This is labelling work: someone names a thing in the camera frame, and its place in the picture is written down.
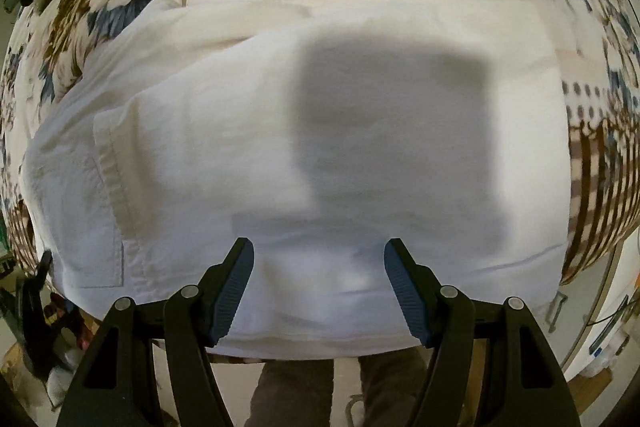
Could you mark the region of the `white pants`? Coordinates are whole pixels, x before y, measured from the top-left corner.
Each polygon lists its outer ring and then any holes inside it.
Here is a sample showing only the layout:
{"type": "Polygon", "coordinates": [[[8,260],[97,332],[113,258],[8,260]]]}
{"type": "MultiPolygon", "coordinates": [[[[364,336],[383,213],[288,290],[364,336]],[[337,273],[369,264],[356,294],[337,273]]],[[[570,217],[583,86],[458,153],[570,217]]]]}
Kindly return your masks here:
{"type": "Polygon", "coordinates": [[[221,355],[404,349],[394,237],[473,299],[558,289],[558,59],[525,1],[153,0],[89,55],[20,185],[56,287],[94,317],[169,297],[246,237],[221,355]]]}

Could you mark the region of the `person's dark trouser legs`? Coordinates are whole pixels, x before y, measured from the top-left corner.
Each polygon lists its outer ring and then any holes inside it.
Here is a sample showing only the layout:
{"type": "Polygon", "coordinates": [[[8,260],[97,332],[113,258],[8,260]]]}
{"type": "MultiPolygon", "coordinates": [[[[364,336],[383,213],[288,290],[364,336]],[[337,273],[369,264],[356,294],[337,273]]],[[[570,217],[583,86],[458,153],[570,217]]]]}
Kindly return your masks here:
{"type": "MultiPolygon", "coordinates": [[[[358,359],[363,425],[405,426],[425,383],[419,349],[358,359]]],[[[250,400],[247,426],[327,426],[334,390],[334,362],[268,361],[250,400]]]]}

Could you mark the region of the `brown checkered blanket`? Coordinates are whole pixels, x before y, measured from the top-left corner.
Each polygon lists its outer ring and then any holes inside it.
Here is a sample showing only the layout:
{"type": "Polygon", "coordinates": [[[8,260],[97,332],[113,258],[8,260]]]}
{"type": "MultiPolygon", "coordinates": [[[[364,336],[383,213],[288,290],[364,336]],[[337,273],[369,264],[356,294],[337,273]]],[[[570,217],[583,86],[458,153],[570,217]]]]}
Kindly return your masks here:
{"type": "Polygon", "coordinates": [[[564,82],[570,220],[561,283],[609,254],[639,224],[639,89],[564,82]]]}

